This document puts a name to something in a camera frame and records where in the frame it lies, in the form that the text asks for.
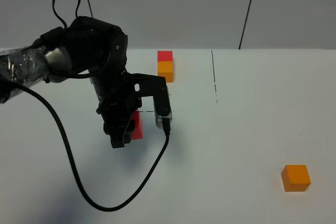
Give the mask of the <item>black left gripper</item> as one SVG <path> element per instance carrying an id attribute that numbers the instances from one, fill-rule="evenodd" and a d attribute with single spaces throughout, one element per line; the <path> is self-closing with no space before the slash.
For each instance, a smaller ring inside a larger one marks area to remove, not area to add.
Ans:
<path id="1" fill-rule="evenodd" d="M 141 103 L 135 94 L 132 75 L 126 70 L 105 71 L 90 81 L 99 100 L 96 112 L 103 119 L 103 131 L 110 136 L 113 148 L 122 148 L 131 142 L 137 128 L 133 115 Z"/>

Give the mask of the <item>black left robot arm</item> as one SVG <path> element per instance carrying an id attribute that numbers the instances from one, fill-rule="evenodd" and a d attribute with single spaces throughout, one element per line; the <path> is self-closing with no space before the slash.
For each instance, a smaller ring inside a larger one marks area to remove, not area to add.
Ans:
<path id="1" fill-rule="evenodd" d="M 1 103 L 23 87 L 45 81 L 90 79 L 99 100 L 97 113 L 114 148 L 131 141 L 131 118 L 141 100 L 126 71 L 127 35 L 118 26 L 80 16 L 69 27 L 57 27 L 28 47 L 1 52 Z"/>

